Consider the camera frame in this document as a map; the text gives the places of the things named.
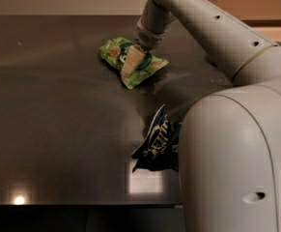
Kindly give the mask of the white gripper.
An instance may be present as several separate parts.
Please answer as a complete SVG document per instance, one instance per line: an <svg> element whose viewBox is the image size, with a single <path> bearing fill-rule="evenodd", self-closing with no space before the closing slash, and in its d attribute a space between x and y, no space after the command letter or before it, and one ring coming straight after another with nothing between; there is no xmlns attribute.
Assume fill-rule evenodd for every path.
<svg viewBox="0 0 281 232"><path fill-rule="evenodd" d="M137 68L137 66L143 61L145 57L145 51L152 51L155 49L164 39L166 33L155 33L147 29L142 20L139 19L134 31L135 42L139 45L132 45L126 55L126 60L121 70L121 77L129 77Z"/></svg>

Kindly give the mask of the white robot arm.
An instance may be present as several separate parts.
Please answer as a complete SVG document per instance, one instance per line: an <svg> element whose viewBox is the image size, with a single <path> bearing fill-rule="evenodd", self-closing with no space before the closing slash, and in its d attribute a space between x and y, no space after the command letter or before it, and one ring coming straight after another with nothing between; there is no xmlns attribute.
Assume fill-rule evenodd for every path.
<svg viewBox="0 0 281 232"><path fill-rule="evenodd" d="M233 84L183 120L186 232L281 232L281 46L208 0L148 0L136 42L154 49L173 20Z"/></svg>

